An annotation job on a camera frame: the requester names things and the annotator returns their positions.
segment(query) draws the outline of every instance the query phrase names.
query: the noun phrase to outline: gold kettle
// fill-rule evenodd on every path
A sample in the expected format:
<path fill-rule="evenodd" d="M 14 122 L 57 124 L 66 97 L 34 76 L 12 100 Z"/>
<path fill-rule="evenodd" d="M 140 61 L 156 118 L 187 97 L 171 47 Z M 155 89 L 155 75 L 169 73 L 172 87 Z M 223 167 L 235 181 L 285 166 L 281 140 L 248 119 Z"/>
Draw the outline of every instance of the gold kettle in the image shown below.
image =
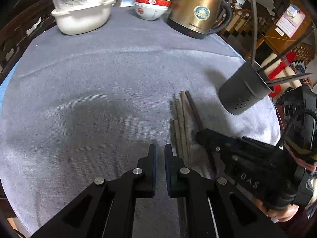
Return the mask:
<path fill-rule="evenodd" d="M 226 18 L 213 28 L 222 7 L 226 10 Z M 167 18 L 167 24 L 187 36 L 204 39 L 208 34 L 225 28 L 231 18 L 232 8 L 224 0 L 178 0 Z"/>

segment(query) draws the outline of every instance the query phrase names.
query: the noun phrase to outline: silver screw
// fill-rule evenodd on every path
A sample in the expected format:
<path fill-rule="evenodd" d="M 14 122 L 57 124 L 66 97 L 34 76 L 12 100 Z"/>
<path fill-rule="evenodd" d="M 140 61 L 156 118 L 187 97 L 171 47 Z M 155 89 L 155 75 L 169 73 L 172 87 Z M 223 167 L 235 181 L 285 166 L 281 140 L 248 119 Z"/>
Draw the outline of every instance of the silver screw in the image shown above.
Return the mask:
<path fill-rule="evenodd" d="M 102 177 L 97 177 L 94 181 L 95 184 L 101 185 L 105 182 L 105 180 Z"/>
<path fill-rule="evenodd" d="M 182 174 L 188 174 L 189 172 L 190 172 L 190 170 L 187 168 L 187 167 L 183 167 L 183 168 L 181 168 L 180 169 L 180 172 L 182 173 Z"/>
<path fill-rule="evenodd" d="M 134 173 L 135 175 L 140 175 L 143 172 L 143 170 L 141 168 L 134 168 L 132 170 L 132 173 Z"/>
<path fill-rule="evenodd" d="M 218 179 L 217 179 L 217 182 L 219 183 L 219 184 L 226 184 L 227 183 L 227 179 L 226 178 L 224 178 L 224 177 L 219 177 Z"/>

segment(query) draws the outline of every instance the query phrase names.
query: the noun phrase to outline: gray tablecloth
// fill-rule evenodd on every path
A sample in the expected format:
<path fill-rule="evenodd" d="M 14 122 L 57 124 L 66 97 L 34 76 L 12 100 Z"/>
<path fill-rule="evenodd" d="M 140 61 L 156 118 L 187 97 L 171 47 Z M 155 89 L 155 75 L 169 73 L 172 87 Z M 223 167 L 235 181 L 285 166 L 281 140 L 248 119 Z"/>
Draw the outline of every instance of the gray tablecloth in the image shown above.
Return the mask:
<path fill-rule="evenodd" d="M 140 19 L 132 8 L 113 8 L 89 33 L 66 36 L 53 27 L 34 39 L 0 117 L 1 182 L 21 222 L 35 232 L 94 178 L 118 178 L 155 143 L 156 196 L 137 201 L 134 237 L 179 237 L 164 168 L 174 94 L 191 91 L 207 128 L 271 144 L 279 138 L 268 97 L 239 116 L 218 99 L 242 63 L 219 36 L 193 39 L 163 18 Z M 209 176 L 206 152 L 192 142 L 191 153 L 193 168 Z"/>

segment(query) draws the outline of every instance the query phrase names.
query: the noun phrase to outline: black cable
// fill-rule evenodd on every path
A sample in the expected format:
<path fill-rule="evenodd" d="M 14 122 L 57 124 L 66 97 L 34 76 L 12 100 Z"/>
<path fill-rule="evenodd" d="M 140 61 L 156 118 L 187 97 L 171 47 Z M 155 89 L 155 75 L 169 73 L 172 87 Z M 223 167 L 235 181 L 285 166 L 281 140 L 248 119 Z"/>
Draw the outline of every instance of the black cable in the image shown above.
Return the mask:
<path fill-rule="evenodd" d="M 13 228 L 13 230 L 18 234 L 18 235 L 20 235 L 22 238 L 26 238 L 23 234 L 21 234 L 21 232 L 20 231 L 18 231 L 17 229 L 14 229 Z"/>
<path fill-rule="evenodd" d="M 314 118 L 315 122 L 317 123 L 317 115 L 315 114 L 315 112 L 313 112 L 312 110 L 309 110 L 309 109 L 300 109 L 299 111 L 295 112 L 291 118 L 289 119 L 289 122 L 287 123 L 286 127 L 285 127 L 285 130 L 283 132 L 283 134 L 281 135 L 281 138 L 280 140 L 277 142 L 277 144 L 275 145 L 275 150 L 279 149 L 279 147 L 281 146 L 281 144 L 283 143 L 286 135 L 288 134 L 291 126 L 293 125 L 294 121 L 297 119 L 297 117 L 299 115 L 302 115 L 302 114 L 308 114 L 310 115 L 311 117 Z"/>

